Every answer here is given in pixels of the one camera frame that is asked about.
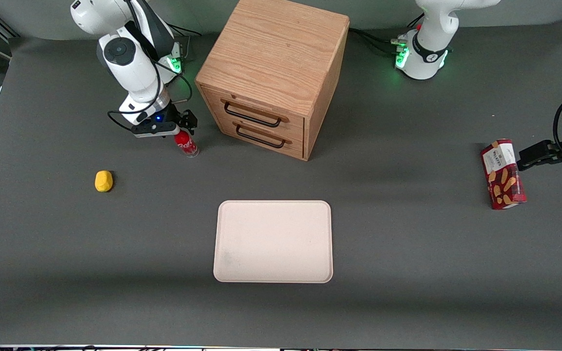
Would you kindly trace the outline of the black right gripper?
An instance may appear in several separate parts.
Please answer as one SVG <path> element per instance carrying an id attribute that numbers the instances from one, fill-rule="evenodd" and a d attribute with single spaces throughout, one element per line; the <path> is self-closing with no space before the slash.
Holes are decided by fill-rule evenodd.
<path id="1" fill-rule="evenodd" d="M 181 129 L 184 129 L 193 136 L 197 128 L 197 118 L 191 110 L 179 113 L 176 107 L 165 107 L 154 113 L 153 124 L 155 126 L 170 125 L 173 127 L 172 131 L 170 131 L 172 135 L 176 135 L 181 132 Z"/>

